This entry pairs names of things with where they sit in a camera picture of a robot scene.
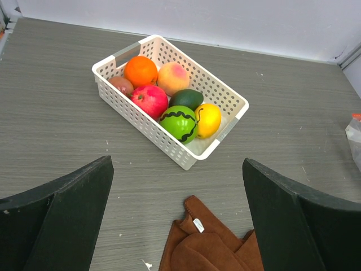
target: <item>toy fruit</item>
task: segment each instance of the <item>toy fruit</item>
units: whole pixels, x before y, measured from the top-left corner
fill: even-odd
[[[186,106],[169,107],[161,116],[160,125],[183,144],[190,143],[197,136],[196,116]]]
[[[198,121],[199,138],[211,137],[221,125],[222,114],[219,108],[212,103],[204,103],[195,111]]]
[[[168,97],[158,86],[140,86],[134,90],[130,100],[153,119],[158,119],[168,108]]]
[[[134,91],[134,87],[131,82],[121,76],[114,76],[109,79],[109,83],[111,83],[116,89],[118,89],[121,93],[130,97]]]
[[[134,88],[154,85],[158,78],[157,66],[149,58],[138,55],[125,65],[124,77],[132,83]]]
[[[170,62],[160,68],[157,84],[164,89],[166,94],[172,96],[174,93],[188,88],[190,76],[182,65],[177,62]]]
[[[171,106],[186,106],[191,110],[197,109],[203,102],[203,94],[193,89],[183,89],[176,92],[169,101]]]

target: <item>brown towel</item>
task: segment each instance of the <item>brown towel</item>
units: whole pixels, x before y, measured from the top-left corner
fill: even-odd
[[[263,271],[253,230],[239,239],[197,197],[184,206],[186,218],[173,222],[159,271]]]

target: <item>dark green avocado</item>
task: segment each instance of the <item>dark green avocado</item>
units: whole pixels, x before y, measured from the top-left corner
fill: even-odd
[[[169,107],[186,106],[191,110],[197,109],[203,102],[203,94],[193,89],[183,89],[170,98]]]

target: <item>watermelon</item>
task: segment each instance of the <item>watermelon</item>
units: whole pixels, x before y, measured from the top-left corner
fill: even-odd
[[[160,125],[180,143],[190,143],[198,133],[196,115],[186,106],[169,107],[160,118]]]

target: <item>table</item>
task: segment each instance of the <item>table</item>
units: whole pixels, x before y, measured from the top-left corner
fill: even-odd
[[[361,202],[345,135],[361,100],[338,66],[174,42],[250,103],[211,156],[184,171],[98,96],[91,66],[141,38],[20,19],[0,62],[0,198],[112,156],[90,270],[147,270],[142,260],[157,270],[171,222],[192,194],[245,234],[253,227],[241,170],[247,157]]]

